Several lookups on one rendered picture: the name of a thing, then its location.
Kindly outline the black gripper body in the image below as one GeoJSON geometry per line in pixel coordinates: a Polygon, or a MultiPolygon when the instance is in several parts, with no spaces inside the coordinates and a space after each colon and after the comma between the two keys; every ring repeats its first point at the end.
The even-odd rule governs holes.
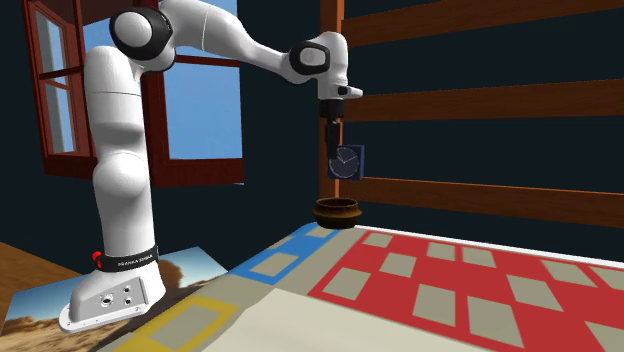
{"type": "Polygon", "coordinates": [[[345,101],[343,99],[324,99],[319,101],[319,115],[328,121],[342,119],[345,114],[345,101]]]}

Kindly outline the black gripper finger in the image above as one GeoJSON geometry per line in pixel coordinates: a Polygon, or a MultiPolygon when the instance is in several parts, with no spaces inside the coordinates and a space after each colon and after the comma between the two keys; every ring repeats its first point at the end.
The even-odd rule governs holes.
{"type": "Polygon", "coordinates": [[[340,145],[341,123],[337,120],[328,120],[325,126],[326,155],[328,159],[337,158],[340,145]]]}

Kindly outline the dark blue square clock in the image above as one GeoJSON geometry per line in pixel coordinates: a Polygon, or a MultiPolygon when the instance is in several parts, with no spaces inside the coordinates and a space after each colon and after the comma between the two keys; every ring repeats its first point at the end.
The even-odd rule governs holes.
{"type": "Polygon", "coordinates": [[[365,147],[339,145],[336,157],[328,160],[328,177],[339,180],[360,180],[364,174],[365,147]]]}

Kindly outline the brown round bowl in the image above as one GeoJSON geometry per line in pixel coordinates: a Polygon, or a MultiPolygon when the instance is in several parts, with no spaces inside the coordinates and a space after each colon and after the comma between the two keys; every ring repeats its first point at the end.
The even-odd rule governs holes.
{"type": "Polygon", "coordinates": [[[318,199],[312,214],[320,227],[336,230],[355,227],[362,211],[356,200],[333,197],[318,199]]]}

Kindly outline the bed with patchwork quilt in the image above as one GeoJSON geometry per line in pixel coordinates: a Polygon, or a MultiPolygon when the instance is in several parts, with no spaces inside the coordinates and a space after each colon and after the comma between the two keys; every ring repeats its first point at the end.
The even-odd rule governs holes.
{"type": "MultiPolygon", "coordinates": [[[[441,0],[320,29],[354,46],[624,9],[624,0],[441,0]]],[[[374,95],[357,121],[624,115],[624,78],[374,95]]],[[[364,177],[321,195],[624,228],[624,193],[364,177]]],[[[624,263],[310,223],[177,302],[111,352],[624,352],[624,263]],[[163,328],[197,327],[179,347],[163,328]]]]}

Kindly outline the red-brown wooden window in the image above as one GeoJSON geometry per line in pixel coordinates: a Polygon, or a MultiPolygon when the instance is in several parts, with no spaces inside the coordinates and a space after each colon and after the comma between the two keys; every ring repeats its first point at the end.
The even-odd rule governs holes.
{"type": "MultiPolygon", "coordinates": [[[[43,170],[46,174],[89,180],[96,165],[95,145],[89,131],[82,88],[86,55],[83,26],[131,6],[156,8],[158,2],[159,0],[20,0],[27,33],[43,170]],[[43,14],[61,29],[65,63],[59,70],[46,72],[43,68],[37,13],[43,14]],[[69,94],[71,137],[75,146],[71,152],[54,151],[52,118],[46,93],[48,86],[65,90],[69,94]]],[[[241,158],[184,160],[170,157],[164,83],[161,73],[148,73],[141,79],[147,155],[154,186],[199,186],[243,181],[244,161],[241,158]]]]}

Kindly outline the desert picture robot stand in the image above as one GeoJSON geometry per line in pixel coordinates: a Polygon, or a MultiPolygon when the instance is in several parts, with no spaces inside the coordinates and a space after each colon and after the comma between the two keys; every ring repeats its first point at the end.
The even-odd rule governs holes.
{"type": "Polygon", "coordinates": [[[226,272],[199,247],[161,256],[159,269],[166,294],[147,313],[72,334],[60,330],[58,317],[80,277],[16,292],[0,329],[0,352],[97,352],[226,272]]]}

